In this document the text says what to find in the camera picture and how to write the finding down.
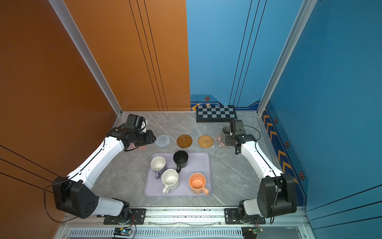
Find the brown wooden round coaster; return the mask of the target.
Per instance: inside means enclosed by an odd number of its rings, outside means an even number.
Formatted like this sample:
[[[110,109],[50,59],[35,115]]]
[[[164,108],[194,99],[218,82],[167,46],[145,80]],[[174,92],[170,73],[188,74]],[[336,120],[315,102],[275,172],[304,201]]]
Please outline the brown wooden round coaster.
[[[177,145],[180,148],[188,148],[192,145],[192,143],[193,143],[192,137],[187,134],[180,135],[177,138]]]

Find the pink cherry blossom coaster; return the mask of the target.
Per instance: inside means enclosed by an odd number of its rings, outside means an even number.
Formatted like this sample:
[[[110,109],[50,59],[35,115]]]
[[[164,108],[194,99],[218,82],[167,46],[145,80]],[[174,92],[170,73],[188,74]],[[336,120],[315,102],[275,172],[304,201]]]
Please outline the pink cherry blossom coaster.
[[[226,148],[226,136],[225,134],[216,135],[214,140],[217,142],[219,148]]]

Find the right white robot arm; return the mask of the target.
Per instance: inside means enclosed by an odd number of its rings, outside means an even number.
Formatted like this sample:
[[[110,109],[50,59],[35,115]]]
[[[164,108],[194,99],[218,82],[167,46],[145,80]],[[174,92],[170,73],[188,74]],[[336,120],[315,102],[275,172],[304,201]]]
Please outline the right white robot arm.
[[[232,120],[223,128],[229,145],[235,154],[242,154],[254,168],[260,187],[257,197],[242,200],[238,205],[239,220],[245,224],[253,222],[259,215],[270,218],[293,214],[297,211],[297,196],[294,177],[284,174],[263,153],[253,135],[247,134],[242,120]]]

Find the woven rattan round coaster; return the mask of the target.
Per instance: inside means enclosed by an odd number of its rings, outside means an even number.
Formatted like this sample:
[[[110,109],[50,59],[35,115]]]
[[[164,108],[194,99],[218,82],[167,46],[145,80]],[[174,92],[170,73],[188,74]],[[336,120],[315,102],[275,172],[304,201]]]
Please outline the woven rattan round coaster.
[[[198,145],[202,148],[210,148],[213,146],[213,138],[208,135],[203,135],[199,137]]]

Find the clear glass round coaster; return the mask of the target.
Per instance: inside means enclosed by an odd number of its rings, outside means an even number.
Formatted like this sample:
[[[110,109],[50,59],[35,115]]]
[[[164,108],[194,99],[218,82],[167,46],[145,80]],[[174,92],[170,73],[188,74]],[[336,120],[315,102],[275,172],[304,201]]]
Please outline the clear glass round coaster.
[[[171,142],[171,138],[169,135],[160,135],[156,138],[155,144],[159,148],[167,147]]]

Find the grey mug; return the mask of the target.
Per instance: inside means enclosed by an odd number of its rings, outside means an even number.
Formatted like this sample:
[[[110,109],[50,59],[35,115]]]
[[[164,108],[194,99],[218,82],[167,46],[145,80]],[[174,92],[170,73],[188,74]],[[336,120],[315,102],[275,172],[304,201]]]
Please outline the grey mug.
[[[231,129],[230,129],[230,126],[225,126],[225,127],[222,129],[222,137],[224,137],[225,139],[230,139],[230,137],[231,137]]]

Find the white mug purple handle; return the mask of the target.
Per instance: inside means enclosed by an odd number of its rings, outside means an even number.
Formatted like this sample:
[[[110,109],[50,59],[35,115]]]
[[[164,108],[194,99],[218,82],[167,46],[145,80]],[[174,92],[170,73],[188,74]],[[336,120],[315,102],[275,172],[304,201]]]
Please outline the white mug purple handle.
[[[154,157],[151,160],[150,167],[155,173],[155,179],[159,179],[161,175],[164,173],[164,171],[167,169],[166,159],[162,156]]]

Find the black mug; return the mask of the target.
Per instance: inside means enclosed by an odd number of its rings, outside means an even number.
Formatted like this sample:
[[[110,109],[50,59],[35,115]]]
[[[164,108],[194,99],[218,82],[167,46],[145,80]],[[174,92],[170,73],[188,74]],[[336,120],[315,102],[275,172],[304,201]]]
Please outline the black mug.
[[[173,161],[175,162],[177,166],[176,168],[177,173],[180,173],[183,168],[187,167],[188,159],[189,159],[188,153],[183,150],[180,150],[174,153]]]

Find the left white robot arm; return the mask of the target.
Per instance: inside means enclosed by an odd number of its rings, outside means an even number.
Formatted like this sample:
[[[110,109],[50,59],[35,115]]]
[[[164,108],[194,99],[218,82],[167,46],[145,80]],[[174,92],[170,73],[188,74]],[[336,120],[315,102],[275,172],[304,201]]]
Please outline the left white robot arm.
[[[129,203],[120,199],[99,197],[91,189],[108,164],[120,152],[130,152],[156,141],[147,129],[144,117],[129,114],[125,123],[112,128],[100,146],[66,177],[58,176],[52,183],[56,209],[77,218],[104,216],[121,225],[133,224]]]

